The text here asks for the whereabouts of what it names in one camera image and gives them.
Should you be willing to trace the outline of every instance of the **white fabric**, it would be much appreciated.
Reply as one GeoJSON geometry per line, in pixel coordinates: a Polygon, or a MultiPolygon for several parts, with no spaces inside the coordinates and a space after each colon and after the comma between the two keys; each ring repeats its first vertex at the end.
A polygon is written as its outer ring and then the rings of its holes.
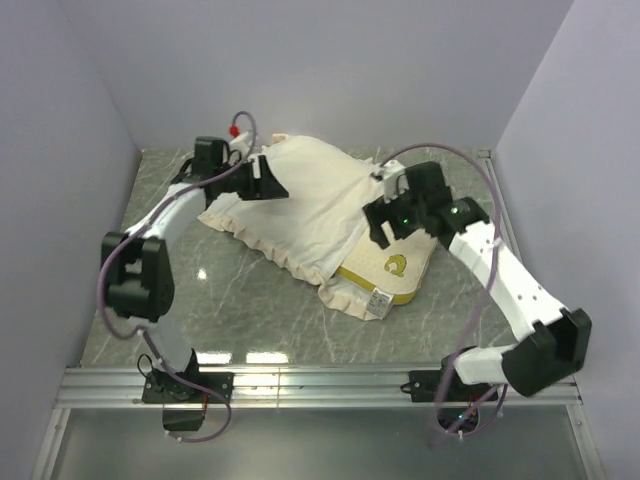
{"type": "Polygon", "coordinates": [[[289,136],[267,147],[269,166],[289,198],[243,202],[223,194],[199,218],[234,234],[300,280],[320,286],[330,308],[363,320],[369,292],[334,273],[367,222],[362,207],[382,194],[371,159],[355,159],[316,138],[289,136]]]}

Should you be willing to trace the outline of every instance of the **marble floor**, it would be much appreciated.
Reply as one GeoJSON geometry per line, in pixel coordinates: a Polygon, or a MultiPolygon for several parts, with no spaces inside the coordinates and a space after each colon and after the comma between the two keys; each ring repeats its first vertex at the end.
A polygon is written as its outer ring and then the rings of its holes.
{"type": "MultiPolygon", "coordinates": [[[[358,158],[384,158],[391,149],[345,149],[358,158]]],[[[140,220],[164,195],[186,150],[146,150],[123,228],[140,220]]],[[[492,211],[488,188],[463,160],[436,150],[402,157],[435,160],[457,196],[472,196],[492,211]]],[[[407,363],[449,354],[481,292],[471,274],[438,247],[412,302],[381,321],[363,322],[322,304],[317,287],[295,280],[230,235],[197,220],[171,252],[176,284],[173,312],[202,363],[407,363]]],[[[469,344],[513,342],[507,322],[489,302],[469,344]]],[[[139,338],[121,342],[96,317],[84,366],[131,366],[147,351],[139,338]]]]}

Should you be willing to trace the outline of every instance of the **metal frame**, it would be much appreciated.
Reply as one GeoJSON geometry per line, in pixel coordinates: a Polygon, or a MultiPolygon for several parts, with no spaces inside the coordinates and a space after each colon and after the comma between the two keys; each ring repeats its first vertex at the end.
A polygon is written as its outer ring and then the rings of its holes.
{"type": "MultiPolygon", "coordinates": [[[[231,406],[235,408],[425,408],[400,391],[411,370],[439,371],[439,364],[334,365],[326,367],[226,365],[201,367],[203,372],[233,372],[231,406]]],[[[135,369],[69,369],[64,375],[56,408],[144,408],[162,405],[140,402],[144,378],[135,369]]],[[[509,406],[579,405],[574,382],[554,385],[532,398],[509,390],[509,406]]],[[[464,407],[466,403],[450,403],[464,407]]],[[[166,408],[200,409],[199,404],[166,408]]],[[[223,405],[210,405],[223,408],[223,405]]]]}
{"type": "Polygon", "coordinates": [[[42,440],[42,447],[33,468],[31,478],[33,480],[44,480],[51,478],[53,468],[58,459],[60,445],[67,429],[67,422],[71,410],[68,408],[54,408],[49,420],[49,426],[42,440]]]}
{"type": "Polygon", "coordinates": [[[569,421],[573,429],[573,435],[576,438],[578,452],[584,465],[588,480],[605,480],[605,473],[598,448],[593,440],[591,427],[587,422],[587,416],[582,405],[567,406],[569,421]]]}
{"type": "MultiPolygon", "coordinates": [[[[520,257],[504,199],[492,163],[491,150],[477,150],[476,159],[486,168],[496,186],[504,212],[504,236],[509,248],[520,257]]],[[[400,391],[411,370],[439,370],[440,365],[222,365],[203,366],[202,371],[235,373],[233,408],[428,408],[430,403],[411,403],[400,391]]],[[[51,477],[72,409],[161,409],[162,405],[142,404],[145,379],[135,368],[69,368],[60,386],[49,426],[43,439],[33,479],[51,477]]],[[[573,377],[532,398],[509,389],[506,405],[537,407],[566,405],[579,454],[588,480],[605,477],[582,398],[573,377]]],[[[210,404],[209,408],[222,408],[210,404]]],[[[166,408],[201,408],[197,404],[176,404],[166,408]]]]}

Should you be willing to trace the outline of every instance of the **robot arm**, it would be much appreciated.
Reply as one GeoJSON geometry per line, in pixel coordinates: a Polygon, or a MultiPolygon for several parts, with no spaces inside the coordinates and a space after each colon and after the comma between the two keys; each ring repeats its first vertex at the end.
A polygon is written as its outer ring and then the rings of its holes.
{"type": "Polygon", "coordinates": [[[112,259],[106,274],[106,305],[133,327],[144,327],[161,357],[177,372],[197,367],[195,354],[170,319],[174,283],[169,249],[186,227],[222,193],[243,200],[288,197],[263,155],[232,165],[231,152],[246,154],[243,137],[230,144],[214,137],[198,137],[194,156],[172,179],[167,194],[140,222],[124,233],[108,233],[102,243],[102,263],[128,239],[112,259]]]}
{"type": "Polygon", "coordinates": [[[494,249],[497,274],[491,297],[504,313],[517,343],[471,348],[454,361],[465,385],[509,384],[531,396],[582,368],[591,320],[583,310],[569,311],[550,295],[501,242],[495,225],[471,198],[453,200],[442,169],[427,162],[405,169],[389,162],[380,176],[385,195],[364,207],[371,239],[389,242],[381,228],[389,222],[396,239],[422,228],[438,238],[481,282],[489,279],[494,249]]]}

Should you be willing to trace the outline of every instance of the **yellow logo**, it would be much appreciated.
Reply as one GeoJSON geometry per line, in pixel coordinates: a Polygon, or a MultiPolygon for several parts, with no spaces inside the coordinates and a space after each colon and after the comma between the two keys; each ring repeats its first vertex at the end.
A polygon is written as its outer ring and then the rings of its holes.
{"type": "Polygon", "coordinates": [[[391,255],[387,263],[384,264],[384,269],[396,277],[404,277],[405,268],[407,268],[407,259],[404,258],[404,255],[391,255]]]}

